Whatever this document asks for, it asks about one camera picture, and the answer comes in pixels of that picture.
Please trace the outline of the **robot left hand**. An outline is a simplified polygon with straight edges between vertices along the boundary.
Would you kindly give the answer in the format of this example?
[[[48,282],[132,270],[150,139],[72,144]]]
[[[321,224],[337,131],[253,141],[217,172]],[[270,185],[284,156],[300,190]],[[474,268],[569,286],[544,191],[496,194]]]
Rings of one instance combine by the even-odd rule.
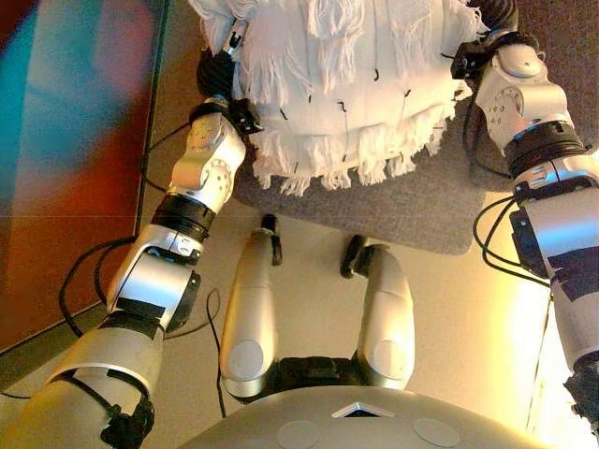
[[[233,53],[243,41],[247,22],[235,19],[226,33],[224,43],[215,54],[203,50],[197,64],[198,90],[206,97],[221,97],[227,102],[233,99],[233,80],[236,62]]]

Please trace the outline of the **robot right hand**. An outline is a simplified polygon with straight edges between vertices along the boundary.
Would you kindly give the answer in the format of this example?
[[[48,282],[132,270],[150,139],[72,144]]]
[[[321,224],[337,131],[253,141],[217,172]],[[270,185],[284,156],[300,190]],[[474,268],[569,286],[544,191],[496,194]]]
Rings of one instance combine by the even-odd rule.
[[[478,8],[488,34],[515,32],[519,29],[519,7],[516,0],[471,0],[469,7]]]

